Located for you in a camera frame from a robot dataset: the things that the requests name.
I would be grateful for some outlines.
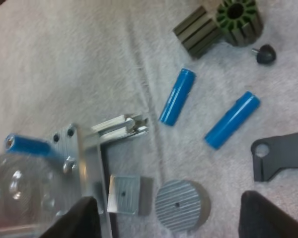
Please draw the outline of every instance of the blue cylinder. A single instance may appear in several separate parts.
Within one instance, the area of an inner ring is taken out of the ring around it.
[[[8,153],[23,153],[43,157],[56,155],[47,141],[18,134],[10,134],[5,139],[5,150]]]
[[[181,109],[188,97],[188,94],[194,83],[195,73],[188,69],[181,69],[181,72],[175,82],[169,95],[159,120],[173,126],[180,115]]]
[[[213,148],[219,149],[259,105],[260,100],[251,92],[246,92],[207,133],[204,139]]]

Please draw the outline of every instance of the black object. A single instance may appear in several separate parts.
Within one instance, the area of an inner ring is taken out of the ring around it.
[[[298,222],[256,191],[242,195],[239,238],[298,238]]]
[[[272,64],[276,58],[276,51],[271,45],[263,45],[259,50],[253,49],[259,64]]]
[[[298,168],[298,133],[256,140],[251,152],[254,180],[269,181],[282,169]]]
[[[101,238],[96,200],[81,198],[40,238]]]

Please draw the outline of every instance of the ribbed metal cylinder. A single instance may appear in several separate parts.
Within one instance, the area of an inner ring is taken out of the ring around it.
[[[200,185],[172,180],[164,184],[155,200],[159,221],[172,232],[190,231],[209,217],[211,201]]]
[[[217,23],[228,43],[247,46],[263,31],[263,23],[255,0],[225,0],[219,6]]]
[[[204,7],[185,18],[173,32],[193,58],[199,58],[222,35],[216,23],[208,17]]]

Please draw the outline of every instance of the screw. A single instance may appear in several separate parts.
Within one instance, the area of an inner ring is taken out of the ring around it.
[[[76,168],[76,160],[71,156],[68,156],[68,158],[65,160],[63,164],[63,173],[69,174],[73,172],[75,168]]]
[[[253,48],[252,52],[259,64],[272,64],[277,58],[276,51],[270,45],[263,45],[259,50]]]

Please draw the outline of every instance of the mounting hole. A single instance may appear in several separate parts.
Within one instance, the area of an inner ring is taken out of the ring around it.
[[[56,143],[60,140],[60,136],[56,133],[54,136],[53,136],[53,141]]]
[[[243,15],[243,13],[244,13],[244,7],[240,3],[234,3],[227,10],[227,16],[230,19],[238,19]]]
[[[269,146],[266,144],[259,144],[255,148],[255,155],[257,155],[260,158],[265,157],[269,154]]]
[[[69,129],[68,129],[68,136],[69,137],[72,137],[73,135],[74,135],[74,127],[70,127]]]

